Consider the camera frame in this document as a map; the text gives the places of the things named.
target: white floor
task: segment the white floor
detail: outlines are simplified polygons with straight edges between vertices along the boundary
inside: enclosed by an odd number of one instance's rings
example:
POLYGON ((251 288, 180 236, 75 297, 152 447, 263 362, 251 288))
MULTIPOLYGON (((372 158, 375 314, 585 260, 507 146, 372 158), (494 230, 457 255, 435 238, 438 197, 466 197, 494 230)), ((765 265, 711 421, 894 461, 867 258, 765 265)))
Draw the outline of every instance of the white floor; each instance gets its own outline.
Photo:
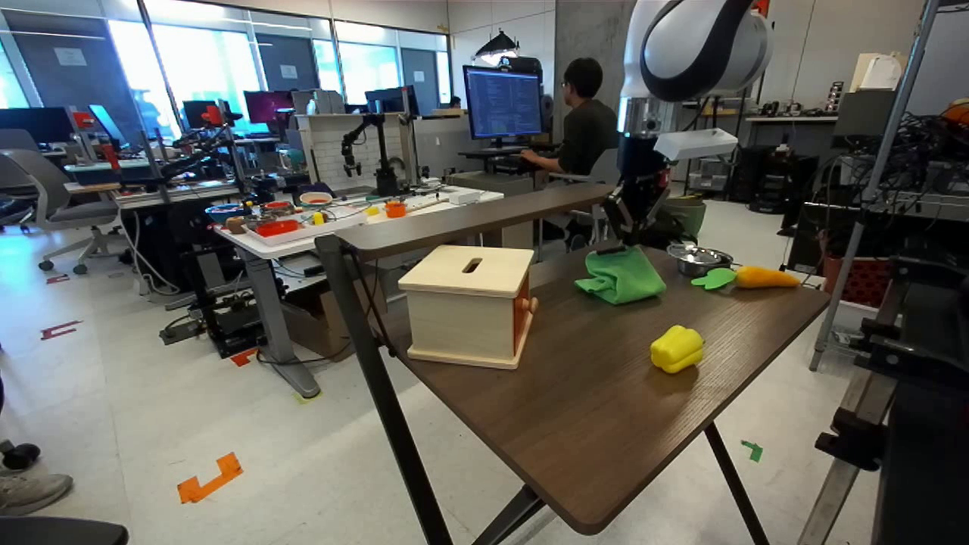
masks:
MULTIPOLYGON (((781 263, 779 217, 708 202, 702 243, 746 263, 781 263)), ((42 236, 0 236, 0 436, 46 447, 75 490, 46 516, 119 521, 136 545, 425 542, 353 361, 314 367, 323 392, 297 401, 273 368, 222 361, 206 340, 160 344, 163 311, 119 263, 46 283, 42 236), (42 326, 75 332, 39 340, 42 326), (232 451, 241 475, 197 506, 175 485, 216 475, 232 451)), ((828 456, 812 447, 847 383, 847 362, 809 371, 816 325, 720 418, 720 432, 773 542, 795 542, 828 456), (747 461, 740 443, 763 445, 747 461)), ((399 362, 394 383, 432 475, 453 542, 518 490, 518 477, 399 362)), ((868 542, 872 475, 859 477, 828 542, 868 542)), ((708 445, 693 443, 604 532, 577 536, 552 512, 507 542, 747 542, 708 445)))

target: wooden box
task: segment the wooden box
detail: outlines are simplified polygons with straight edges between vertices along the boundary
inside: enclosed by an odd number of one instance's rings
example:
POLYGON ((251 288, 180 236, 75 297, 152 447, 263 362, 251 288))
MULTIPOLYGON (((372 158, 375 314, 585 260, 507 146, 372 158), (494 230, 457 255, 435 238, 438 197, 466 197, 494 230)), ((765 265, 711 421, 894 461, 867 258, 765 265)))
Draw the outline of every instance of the wooden box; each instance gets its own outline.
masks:
POLYGON ((399 278, 412 358, 513 368, 536 300, 526 249, 438 245, 399 278))

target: green object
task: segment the green object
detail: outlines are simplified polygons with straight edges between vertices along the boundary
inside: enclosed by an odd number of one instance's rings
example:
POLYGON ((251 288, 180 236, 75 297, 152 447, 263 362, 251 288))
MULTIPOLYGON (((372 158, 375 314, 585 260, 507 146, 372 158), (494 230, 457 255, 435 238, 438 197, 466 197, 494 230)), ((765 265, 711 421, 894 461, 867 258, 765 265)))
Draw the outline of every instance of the green object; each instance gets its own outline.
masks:
POLYGON ((704 274, 693 278, 689 283, 702 292, 724 292, 727 283, 736 281, 736 271, 727 265, 708 268, 704 274))
POLYGON ((585 258, 585 268, 590 278, 577 278, 574 288, 611 305, 648 300, 666 292, 666 281, 644 260, 641 249, 590 252, 585 258))
POLYGON ((761 463, 763 445, 758 445, 758 443, 738 443, 738 445, 752 447, 752 461, 761 463))

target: yellow sponge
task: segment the yellow sponge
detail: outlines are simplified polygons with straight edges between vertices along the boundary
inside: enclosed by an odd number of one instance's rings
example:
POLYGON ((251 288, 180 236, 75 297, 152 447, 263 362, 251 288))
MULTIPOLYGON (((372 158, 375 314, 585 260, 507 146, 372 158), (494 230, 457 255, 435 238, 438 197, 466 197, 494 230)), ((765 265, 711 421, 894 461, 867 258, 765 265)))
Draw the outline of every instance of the yellow sponge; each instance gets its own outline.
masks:
POLYGON ((680 371, 702 361, 702 335, 689 326, 670 326, 653 344, 648 349, 651 362, 664 371, 680 371))

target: box lid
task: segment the box lid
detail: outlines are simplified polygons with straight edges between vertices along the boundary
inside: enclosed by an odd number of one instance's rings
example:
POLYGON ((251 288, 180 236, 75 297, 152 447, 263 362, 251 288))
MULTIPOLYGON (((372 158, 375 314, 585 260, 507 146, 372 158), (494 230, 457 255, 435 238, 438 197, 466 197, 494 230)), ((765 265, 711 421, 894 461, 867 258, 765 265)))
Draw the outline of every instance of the box lid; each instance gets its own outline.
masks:
POLYGON ((531 260, 531 249, 438 245, 399 278, 399 288, 512 300, 531 260))

